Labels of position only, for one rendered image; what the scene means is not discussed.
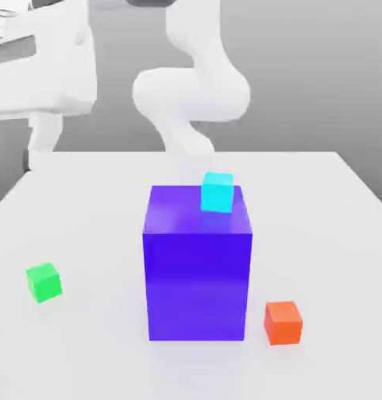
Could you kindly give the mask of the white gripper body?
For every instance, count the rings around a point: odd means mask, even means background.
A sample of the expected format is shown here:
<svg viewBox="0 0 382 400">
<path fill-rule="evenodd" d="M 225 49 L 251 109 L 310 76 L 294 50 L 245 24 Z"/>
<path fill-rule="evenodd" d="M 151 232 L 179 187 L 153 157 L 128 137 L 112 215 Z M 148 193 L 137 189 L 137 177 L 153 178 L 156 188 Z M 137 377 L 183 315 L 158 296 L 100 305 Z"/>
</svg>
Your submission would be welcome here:
<svg viewBox="0 0 382 400">
<path fill-rule="evenodd" d="M 0 8 L 0 117 L 87 114 L 96 98 L 88 0 Z"/>
</svg>

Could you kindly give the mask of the small green cube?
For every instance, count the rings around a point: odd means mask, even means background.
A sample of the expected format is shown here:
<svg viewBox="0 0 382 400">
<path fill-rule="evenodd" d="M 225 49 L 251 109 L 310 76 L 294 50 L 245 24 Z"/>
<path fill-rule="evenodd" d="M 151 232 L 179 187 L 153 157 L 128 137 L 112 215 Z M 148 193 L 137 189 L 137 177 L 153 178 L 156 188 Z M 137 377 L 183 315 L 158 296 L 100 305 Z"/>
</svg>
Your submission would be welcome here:
<svg viewBox="0 0 382 400">
<path fill-rule="evenodd" d="M 62 294 L 59 272 L 51 262 L 33 266 L 25 271 L 28 287 L 37 303 Z"/>
</svg>

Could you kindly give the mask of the small cyan cube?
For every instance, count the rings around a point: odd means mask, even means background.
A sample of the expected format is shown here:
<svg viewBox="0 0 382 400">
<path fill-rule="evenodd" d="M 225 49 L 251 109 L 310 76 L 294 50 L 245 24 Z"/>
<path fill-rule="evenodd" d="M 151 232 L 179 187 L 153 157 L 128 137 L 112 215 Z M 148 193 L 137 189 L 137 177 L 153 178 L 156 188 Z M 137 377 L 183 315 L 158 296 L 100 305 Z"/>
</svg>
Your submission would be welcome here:
<svg viewBox="0 0 382 400">
<path fill-rule="evenodd" d="M 231 213 L 234 201 L 234 175 L 207 172 L 201 186 L 201 210 Z"/>
</svg>

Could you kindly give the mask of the small orange cube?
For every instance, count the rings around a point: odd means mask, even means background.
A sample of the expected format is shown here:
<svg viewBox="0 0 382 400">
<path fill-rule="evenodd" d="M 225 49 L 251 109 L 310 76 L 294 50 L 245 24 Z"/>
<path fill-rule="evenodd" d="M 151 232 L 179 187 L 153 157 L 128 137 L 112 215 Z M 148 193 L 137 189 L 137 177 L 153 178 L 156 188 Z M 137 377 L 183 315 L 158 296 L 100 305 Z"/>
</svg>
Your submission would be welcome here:
<svg viewBox="0 0 382 400">
<path fill-rule="evenodd" d="M 298 344 L 303 320 L 295 302 L 267 302 L 264 327 L 271 345 Z"/>
</svg>

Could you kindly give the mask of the large purple box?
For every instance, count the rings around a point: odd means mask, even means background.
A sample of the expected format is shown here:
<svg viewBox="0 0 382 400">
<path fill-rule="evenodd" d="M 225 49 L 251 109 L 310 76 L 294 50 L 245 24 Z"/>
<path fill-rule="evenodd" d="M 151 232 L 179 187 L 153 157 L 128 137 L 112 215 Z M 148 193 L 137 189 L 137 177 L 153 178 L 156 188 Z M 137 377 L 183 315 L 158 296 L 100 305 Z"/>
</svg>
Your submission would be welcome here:
<svg viewBox="0 0 382 400">
<path fill-rule="evenodd" d="M 252 226 L 240 187 L 230 213 L 201 209 L 199 186 L 154 186 L 142 232 L 152 341 L 245 337 Z"/>
</svg>

